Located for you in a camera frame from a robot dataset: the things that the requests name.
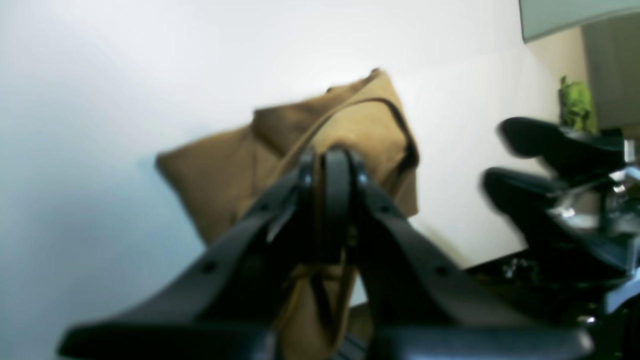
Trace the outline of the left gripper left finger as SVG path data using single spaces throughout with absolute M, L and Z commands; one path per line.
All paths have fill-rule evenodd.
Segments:
M 167 287 L 114 317 L 73 326 L 73 360 L 281 360 L 274 323 L 295 267 L 314 259 L 314 153 L 254 202 Z

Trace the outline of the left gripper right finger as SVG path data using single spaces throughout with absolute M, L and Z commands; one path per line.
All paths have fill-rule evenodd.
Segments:
M 324 165 L 325 235 L 365 285 L 374 337 L 368 360 L 585 360 L 576 327 L 542 325 L 512 309 L 414 230 L 354 151 Z

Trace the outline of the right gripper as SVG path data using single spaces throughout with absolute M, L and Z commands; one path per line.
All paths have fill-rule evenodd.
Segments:
M 491 167 L 482 186 L 510 218 L 528 251 L 553 281 L 599 283 L 637 269 L 638 238 L 616 234 L 615 200 L 626 197 L 633 145 L 623 137 L 591 135 L 548 121 L 511 117 L 498 134 L 518 158 L 541 160 L 554 176 Z

